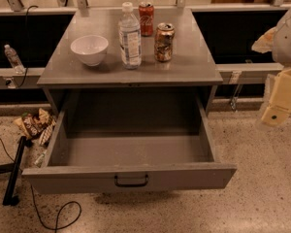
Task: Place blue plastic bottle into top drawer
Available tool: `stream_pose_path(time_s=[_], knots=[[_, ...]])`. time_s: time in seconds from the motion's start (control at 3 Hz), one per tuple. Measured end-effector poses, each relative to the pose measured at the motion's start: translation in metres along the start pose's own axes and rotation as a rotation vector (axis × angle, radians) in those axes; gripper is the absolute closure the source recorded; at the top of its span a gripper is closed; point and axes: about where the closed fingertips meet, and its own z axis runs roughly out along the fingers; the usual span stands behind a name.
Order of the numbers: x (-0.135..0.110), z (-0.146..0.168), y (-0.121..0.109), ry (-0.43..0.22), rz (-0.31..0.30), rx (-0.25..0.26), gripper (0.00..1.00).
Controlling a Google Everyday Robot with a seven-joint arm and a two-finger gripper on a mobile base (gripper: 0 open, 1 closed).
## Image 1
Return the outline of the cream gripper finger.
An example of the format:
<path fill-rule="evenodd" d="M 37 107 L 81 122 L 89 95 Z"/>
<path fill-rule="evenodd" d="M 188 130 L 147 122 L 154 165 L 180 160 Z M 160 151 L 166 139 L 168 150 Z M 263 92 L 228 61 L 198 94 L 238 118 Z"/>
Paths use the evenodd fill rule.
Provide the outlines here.
<path fill-rule="evenodd" d="M 270 129 L 281 125 L 291 115 L 291 68 L 277 75 L 269 74 L 265 81 L 263 103 L 256 126 Z"/>
<path fill-rule="evenodd" d="M 274 35 L 276 28 L 273 27 L 265 32 L 258 40 L 256 40 L 251 49 L 256 52 L 266 53 L 273 50 Z"/>

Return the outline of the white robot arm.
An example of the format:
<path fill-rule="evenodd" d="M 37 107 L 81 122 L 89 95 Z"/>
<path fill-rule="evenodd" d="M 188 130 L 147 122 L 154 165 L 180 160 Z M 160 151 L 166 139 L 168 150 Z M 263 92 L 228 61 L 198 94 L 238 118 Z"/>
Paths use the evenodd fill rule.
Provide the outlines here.
<path fill-rule="evenodd" d="M 251 49 L 260 53 L 270 51 L 273 61 L 283 66 L 276 76 L 268 77 L 261 107 L 260 123 L 276 127 L 291 115 L 291 8 Z"/>

